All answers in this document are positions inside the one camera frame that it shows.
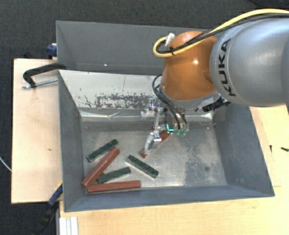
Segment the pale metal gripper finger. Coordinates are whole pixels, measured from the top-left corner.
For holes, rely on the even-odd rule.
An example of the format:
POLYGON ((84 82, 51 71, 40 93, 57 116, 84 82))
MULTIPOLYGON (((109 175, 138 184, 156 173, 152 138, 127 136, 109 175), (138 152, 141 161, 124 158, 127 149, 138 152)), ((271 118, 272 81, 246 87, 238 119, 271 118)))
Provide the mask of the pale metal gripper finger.
POLYGON ((154 134, 151 132, 145 142, 144 145, 144 154, 150 154, 155 148, 154 148, 155 142, 154 142, 154 134))
POLYGON ((159 132, 152 132, 150 133, 151 139, 149 142, 149 149, 156 149, 157 146, 160 144, 161 142, 161 137, 159 132))

